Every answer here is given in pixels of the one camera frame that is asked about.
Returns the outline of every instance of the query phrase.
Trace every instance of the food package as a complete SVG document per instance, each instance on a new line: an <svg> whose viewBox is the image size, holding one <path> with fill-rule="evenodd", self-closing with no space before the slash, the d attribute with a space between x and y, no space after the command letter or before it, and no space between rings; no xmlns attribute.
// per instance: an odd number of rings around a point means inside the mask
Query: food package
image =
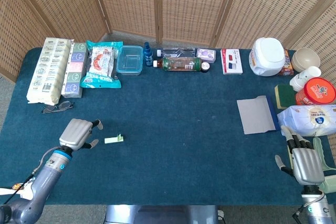
<svg viewBox="0 0 336 224"><path fill-rule="evenodd" d="M46 38L30 82L28 103L55 105L61 96L71 40Z"/></svg>
<svg viewBox="0 0 336 224"><path fill-rule="evenodd" d="M336 133L336 105L295 105L278 114L280 125L290 127L301 136Z"/></svg>
<svg viewBox="0 0 336 224"><path fill-rule="evenodd" d="M117 76L112 76L114 59L118 56L123 42L87 41L89 57L86 63L86 75L81 79L83 88L121 88Z"/></svg>
<svg viewBox="0 0 336 224"><path fill-rule="evenodd" d="M86 60L88 48L85 42L72 43L68 59L67 69L64 76L62 95L65 98L81 98L83 88L80 80L86 72Z"/></svg>
<svg viewBox="0 0 336 224"><path fill-rule="evenodd" d="M288 50L285 49L285 65L282 67L281 71L278 73L279 76L292 76L294 75L294 70L292 63L290 63Z"/></svg>

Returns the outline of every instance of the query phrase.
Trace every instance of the orange lid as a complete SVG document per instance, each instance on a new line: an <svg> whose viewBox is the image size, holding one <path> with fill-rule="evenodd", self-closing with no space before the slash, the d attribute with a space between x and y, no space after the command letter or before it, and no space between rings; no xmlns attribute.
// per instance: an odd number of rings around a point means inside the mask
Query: orange lid
<svg viewBox="0 0 336 224"><path fill-rule="evenodd" d="M304 94L316 104L329 104L336 98L333 84L323 78L312 78L304 85Z"/></svg>

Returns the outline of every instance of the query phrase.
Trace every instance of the blue lid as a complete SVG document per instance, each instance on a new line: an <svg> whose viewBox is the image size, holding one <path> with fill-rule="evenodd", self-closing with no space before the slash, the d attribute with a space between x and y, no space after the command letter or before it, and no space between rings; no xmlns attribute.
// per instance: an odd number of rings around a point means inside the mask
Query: blue lid
<svg viewBox="0 0 336 224"><path fill-rule="evenodd" d="M140 74L143 63L143 48L139 46L122 46L117 59L117 72Z"/></svg>

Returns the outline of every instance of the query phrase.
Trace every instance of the woven panel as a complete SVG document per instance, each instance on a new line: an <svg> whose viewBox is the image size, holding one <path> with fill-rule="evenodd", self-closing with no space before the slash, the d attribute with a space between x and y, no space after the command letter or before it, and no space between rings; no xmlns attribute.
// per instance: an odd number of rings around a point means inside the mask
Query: woven panel
<svg viewBox="0 0 336 224"><path fill-rule="evenodd" d="M103 0L115 30L155 37L154 0Z"/></svg>
<svg viewBox="0 0 336 224"><path fill-rule="evenodd" d="M284 41L317 2L233 0L217 47L251 48L260 37L275 37Z"/></svg>
<svg viewBox="0 0 336 224"><path fill-rule="evenodd" d="M209 44L223 0L162 0L163 38Z"/></svg>
<svg viewBox="0 0 336 224"><path fill-rule="evenodd" d="M308 47L321 58L322 76L336 86L336 1L294 44L294 49Z"/></svg>
<svg viewBox="0 0 336 224"><path fill-rule="evenodd" d="M99 40L107 32L95 0L35 0L60 37Z"/></svg>
<svg viewBox="0 0 336 224"><path fill-rule="evenodd" d="M43 46L48 34L23 0L0 3L0 68L15 81L26 52Z"/></svg>
<svg viewBox="0 0 336 224"><path fill-rule="evenodd" d="M336 164L336 134L332 134L328 136L331 153L334 158L334 163Z"/></svg>

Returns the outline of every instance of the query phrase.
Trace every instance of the box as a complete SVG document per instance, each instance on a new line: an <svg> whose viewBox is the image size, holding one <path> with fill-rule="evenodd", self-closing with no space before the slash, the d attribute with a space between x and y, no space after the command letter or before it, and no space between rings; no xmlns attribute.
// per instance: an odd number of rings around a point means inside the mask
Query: box
<svg viewBox="0 0 336 224"><path fill-rule="evenodd" d="M279 76L292 76L294 75L294 70L292 67L292 64L290 63L288 50L285 49L285 65L281 69L281 71L278 73Z"/></svg>
<svg viewBox="0 0 336 224"><path fill-rule="evenodd" d="M222 49L220 54L222 59L223 74L243 73L239 49Z"/></svg>
<svg viewBox="0 0 336 224"><path fill-rule="evenodd" d="M202 62L214 63L216 60L216 51L212 49L198 48L196 57L201 58Z"/></svg>
<svg viewBox="0 0 336 224"><path fill-rule="evenodd" d="M65 98L81 98L82 87L79 85L86 72L88 48L86 43L72 43L62 86L62 95Z"/></svg>
<svg viewBox="0 0 336 224"><path fill-rule="evenodd" d="M142 71L143 48L122 46L117 59L117 72L123 75L137 76Z"/></svg>

